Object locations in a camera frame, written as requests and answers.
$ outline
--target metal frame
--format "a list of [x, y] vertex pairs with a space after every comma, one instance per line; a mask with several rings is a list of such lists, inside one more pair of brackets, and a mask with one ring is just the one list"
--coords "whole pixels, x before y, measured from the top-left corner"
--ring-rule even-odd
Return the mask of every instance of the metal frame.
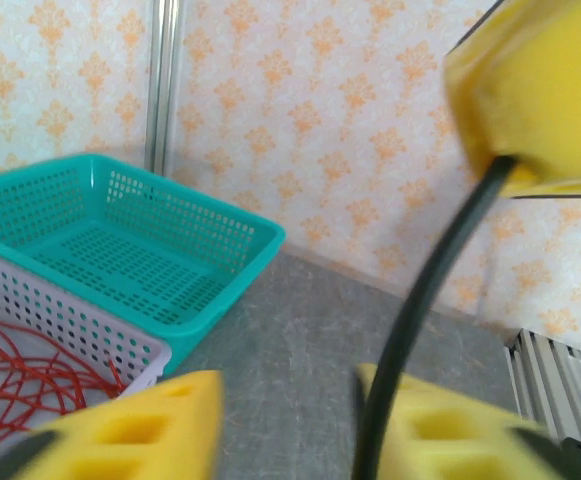
[[581, 351], [528, 330], [506, 350], [521, 416], [581, 441]]
[[175, 82], [182, 0], [155, 0], [144, 168], [165, 174], [170, 103]]

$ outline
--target black wire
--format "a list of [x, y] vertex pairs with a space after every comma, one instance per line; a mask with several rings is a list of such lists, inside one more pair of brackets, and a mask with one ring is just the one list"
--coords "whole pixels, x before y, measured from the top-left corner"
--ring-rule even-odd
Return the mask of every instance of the black wire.
[[485, 21], [486, 21], [488, 18], [490, 18], [490, 16], [491, 16], [491, 15], [492, 15], [492, 14], [495, 12], [495, 10], [496, 10], [497, 8], [499, 8], [499, 7], [500, 7], [500, 6], [503, 4], [503, 2], [504, 2], [504, 1], [505, 1], [505, 0], [497, 0], [497, 1], [494, 3], [494, 5], [492, 5], [492, 6], [491, 6], [491, 7], [488, 9], [488, 11], [487, 11], [486, 13], [484, 13], [484, 14], [481, 16], [481, 18], [480, 18], [479, 20], [477, 20], [477, 22], [476, 22], [476, 23], [475, 23], [475, 24], [474, 24], [474, 25], [473, 25], [473, 26], [470, 28], [470, 30], [468, 30], [468, 31], [466, 32], [466, 34], [465, 34], [463, 37], [461, 37], [461, 40], [459, 40], [459, 41], [457, 42], [457, 44], [454, 46], [454, 48], [453, 48], [452, 50], [454, 50], [454, 49], [455, 49], [455, 48], [457, 48], [459, 45], [461, 45], [463, 42], [465, 42], [465, 41], [468, 39], [468, 37], [470, 37], [470, 35], [472, 35], [474, 32], [476, 32], [476, 31], [477, 31], [477, 29], [478, 29], [478, 28], [479, 28], [481, 25], [483, 25], [483, 24], [485, 23]]
[[414, 346], [425, 315], [457, 256], [494, 203], [516, 164], [514, 157], [497, 157], [455, 216], [419, 274], [386, 342], [364, 406], [357, 435], [353, 480], [374, 480], [383, 437], [399, 377]]

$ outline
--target plastic basket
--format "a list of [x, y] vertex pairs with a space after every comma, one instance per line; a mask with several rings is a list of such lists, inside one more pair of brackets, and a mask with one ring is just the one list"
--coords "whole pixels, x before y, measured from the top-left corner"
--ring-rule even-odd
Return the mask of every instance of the plastic basket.
[[165, 342], [0, 258], [0, 320], [36, 328], [130, 394], [154, 385], [170, 360]]
[[99, 155], [0, 174], [0, 256], [164, 339], [166, 373], [284, 237], [275, 223]]
[[[121, 380], [128, 385], [122, 396], [154, 385], [170, 360], [167, 343], [143, 333], [140, 329], [115, 318], [109, 313], [87, 304], [74, 295], [32, 275], [0, 258], [0, 320], [36, 328], [40, 333], [61, 343], [66, 350], [83, 359], [99, 375], [110, 382], [114, 376], [108, 363], [116, 368]], [[45, 342], [9, 331], [10, 339], [26, 357], [51, 358], [56, 350]], [[67, 357], [63, 361], [71, 363]], [[5, 374], [0, 374], [0, 385]], [[21, 393], [38, 392], [37, 386]], [[44, 401], [57, 407], [53, 397]], [[86, 390], [85, 401], [94, 406], [106, 401], [102, 392]], [[22, 413], [22, 404], [11, 406], [10, 415]], [[56, 415], [37, 412], [26, 422], [29, 428], [52, 420]], [[0, 442], [0, 454], [21, 440], [15, 434]]]

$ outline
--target wall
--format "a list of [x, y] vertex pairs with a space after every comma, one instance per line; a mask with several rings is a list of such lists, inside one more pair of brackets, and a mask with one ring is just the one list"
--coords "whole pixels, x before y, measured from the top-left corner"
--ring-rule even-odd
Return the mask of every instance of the wall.
[[[168, 174], [404, 294], [473, 185], [441, 68], [491, 3], [187, 2]], [[581, 348], [581, 200], [501, 202], [440, 305]]]
[[143, 164], [152, 1], [0, 0], [0, 170], [84, 150]]

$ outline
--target teal plastic basket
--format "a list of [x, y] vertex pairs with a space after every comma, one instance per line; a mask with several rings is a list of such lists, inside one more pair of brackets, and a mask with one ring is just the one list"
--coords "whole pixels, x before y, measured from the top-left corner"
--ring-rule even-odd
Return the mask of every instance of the teal plastic basket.
[[0, 256], [168, 342], [165, 373], [284, 237], [273, 222], [100, 155], [0, 174]]

